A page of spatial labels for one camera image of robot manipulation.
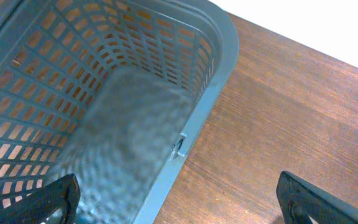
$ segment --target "black object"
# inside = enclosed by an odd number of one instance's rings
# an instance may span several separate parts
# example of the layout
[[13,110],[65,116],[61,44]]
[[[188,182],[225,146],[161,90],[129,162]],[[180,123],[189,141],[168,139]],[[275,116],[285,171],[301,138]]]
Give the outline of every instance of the black object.
[[283,171],[277,184],[277,198],[286,224],[358,223],[358,209],[311,183]]
[[41,223],[59,208],[60,223],[73,223],[79,201],[77,179],[68,174],[0,211],[0,223]]

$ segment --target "wooden table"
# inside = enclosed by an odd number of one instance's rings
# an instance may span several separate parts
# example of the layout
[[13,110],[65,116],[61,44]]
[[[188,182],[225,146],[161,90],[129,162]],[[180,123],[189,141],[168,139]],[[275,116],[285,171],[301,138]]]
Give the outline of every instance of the wooden table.
[[283,170],[358,208],[358,68],[231,18],[237,67],[155,222],[283,223]]

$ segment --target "brown wooden surface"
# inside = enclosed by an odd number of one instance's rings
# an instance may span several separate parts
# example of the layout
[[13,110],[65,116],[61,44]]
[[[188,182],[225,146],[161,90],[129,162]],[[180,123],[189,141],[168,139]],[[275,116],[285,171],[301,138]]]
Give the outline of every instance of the brown wooden surface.
[[155,222],[283,223],[283,170],[358,208],[358,68],[231,18],[237,67]]

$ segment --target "laundry basket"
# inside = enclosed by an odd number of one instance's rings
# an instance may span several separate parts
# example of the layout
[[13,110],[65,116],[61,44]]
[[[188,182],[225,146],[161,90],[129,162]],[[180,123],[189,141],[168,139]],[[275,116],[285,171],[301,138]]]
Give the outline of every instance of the laundry basket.
[[0,211],[74,173],[76,223],[150,223],[238,57],[206,0],[25,0],[0,20]]

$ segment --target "blue-gray plastic basket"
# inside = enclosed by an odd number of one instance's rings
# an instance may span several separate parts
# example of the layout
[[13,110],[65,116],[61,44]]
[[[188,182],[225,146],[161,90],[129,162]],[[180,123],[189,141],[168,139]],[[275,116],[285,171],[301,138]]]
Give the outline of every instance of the blue-gray plastic basket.
[[0,8],[0,211],[68,173],[76,223],[152,223],[238,57],[206,0]]

